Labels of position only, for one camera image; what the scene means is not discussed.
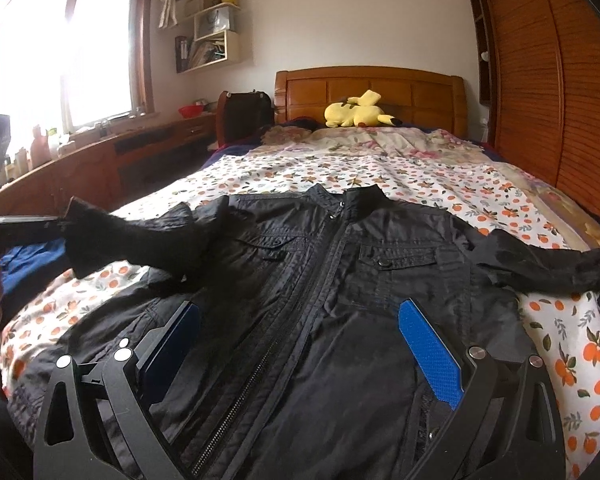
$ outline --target black suitcase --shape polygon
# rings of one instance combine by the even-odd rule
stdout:
[[[218,98],[216,137],[218,146],[253,137],[263,126],[273,124],[271,98],[265,92],[234,94],[224,91]]]

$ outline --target jacket zipper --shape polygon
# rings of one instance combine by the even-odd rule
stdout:
[[[344,203],[340,202],[340,207],[338,208],[337,213],[335,215],[330,215],[330,218],[336,219],[337,217],[339,217],[340,213],[342,212],[343,206],[344,206]],[[344,226],[346,226],[346,225],[341,224],[340,226],[338,226],[335,234],[336,235],[339,234],[339,231]],[[305,299],[310,297],[310,295],[315,290],[315,287],[321,276],[321,270],[324,265],[326,255],[329,254],[329,252],[331,251],[331,247],[333,245],[334,240],[337,240],[340,238],[339,236],[331,236],[333,227],[335,227],[335,225],[329,227],[330,240],[326,247],[326,250],[323,251],[319,255],[317,265],[314,267],[314,269],[312,271],[312,275],[310,277],[309,283],[305,287],[301,296],[296,301],[296,304],[294,305],[292,312],[299,311],[300,309],[298,309],[298,306],[302,305],[304,303]],[[214,432],[211,434],[211,437],[206,442],[205,447],[203,447],[202,452],[200,453],[200,455],[198,457],[198,460],[196,460],[196,463],[193,465],[193,468],[191,469],[191,472],[192,472],[194,478],[200,478],[200,475],[204,471],[206,462],[208,461],[209,457],[211,457],[216,452],[216,450],[218,449],[218,445],[222,442],[222,439],[224,438],[226,432],[229,430],[232,423],[234,422],[235,417],[240,413],[242,407],[244,406],[244,403],[247,401],[251,392],[258,385],[258,383],[260,382],[261,378],[264,375],[264,372],[269,367],[269,364],[271,362],[271,357],[273,356],[274,352],[278,348],[280,342],[282,342],[286,339],[286,336],[288,335],[290,330],[298,322],[298,318],[299,318],[298,312],[296,312],[296,314],[297,314],[296,316],[294,316],[292,319],[290,319],[286,323],[286,325],[283,326],[283,328],[279,332],[278,337],[275,338],[270,343],[270,345],[267,347],[267,350],[264,352],[264,354],[258,361],[258,364],[253,369],[253,372],[251,372],[251,375],[249,376],[247,383],[243,386],[237,399],[234,400],[234,402],[230,406],[229,410],[222,417],[222,420],[216,426],[216,429],[214,430]]]

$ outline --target yellow plush toy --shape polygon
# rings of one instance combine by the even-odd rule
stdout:
[[[367,90],[362,97],[350,97],[345,103],[327,106],[324,111],[327,127],[378,126],[380,123],[400,126],[400,119],[386,115],[380,107],[375,106],[380,97],[380,94]]]

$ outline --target black jacket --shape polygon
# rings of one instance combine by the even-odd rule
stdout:
[[[133,346],[190,299],[200,339],[151,411],[195,478],[403,478],[448,414],[398,330],[406,298],[466,345],[522,361],[534,347],[513,289],[600,288],[600,250],[483,236],[376,186],[223,197],[146,222],[80,203],[68,216],[78,277],[121,259],[170,274],[152,269],[35,358],[11,414],[32,442],[60,355],[88,362],[123,337]],[[110,416],[107,427],[124,455]]]

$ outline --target jacket collar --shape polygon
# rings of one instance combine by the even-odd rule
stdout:
[[[320,184],[306,192],[311,200],[325,208],[331,215],[342,216],[348,221],[357,221],[390,202],[382,190],[376,186],[353,187],[343,193],[330,193]]]

